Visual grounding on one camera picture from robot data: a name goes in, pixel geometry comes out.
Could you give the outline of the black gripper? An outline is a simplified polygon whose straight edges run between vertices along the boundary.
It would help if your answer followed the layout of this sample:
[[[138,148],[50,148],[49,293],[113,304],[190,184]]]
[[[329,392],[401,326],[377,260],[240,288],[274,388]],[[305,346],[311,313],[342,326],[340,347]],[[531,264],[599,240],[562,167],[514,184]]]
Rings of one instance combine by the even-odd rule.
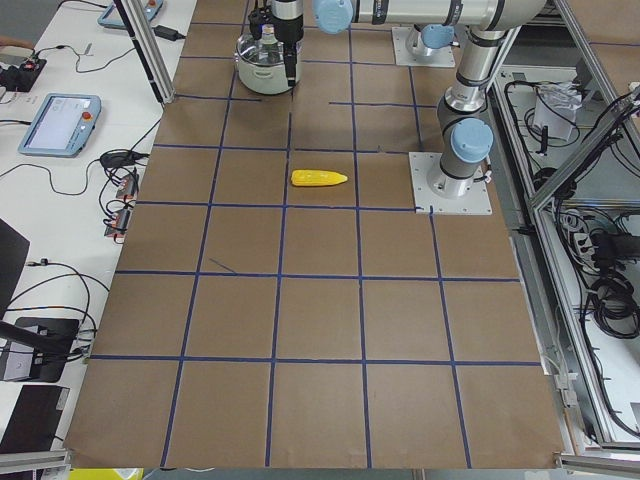
[[[273,0],[272,23],[278,41],[285,44],[285,74],[287,84],[297,82],[297,43],[304,35],[304,6],[302,0]]]

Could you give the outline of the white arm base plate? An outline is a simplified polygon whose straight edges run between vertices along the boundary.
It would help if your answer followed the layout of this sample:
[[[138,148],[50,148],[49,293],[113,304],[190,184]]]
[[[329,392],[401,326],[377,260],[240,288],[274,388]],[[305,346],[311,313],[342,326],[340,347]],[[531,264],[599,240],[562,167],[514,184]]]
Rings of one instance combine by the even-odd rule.
[[[410,152],[409,164],[414,210],[419,214],[487,216],[493,213],[487,184],[475,182],[482,173],[463,180],[447,176],[440,165],[438,152]]]
[[[440,24],[397,26],[392,28],[395,64],[453,68],[455,30]]]

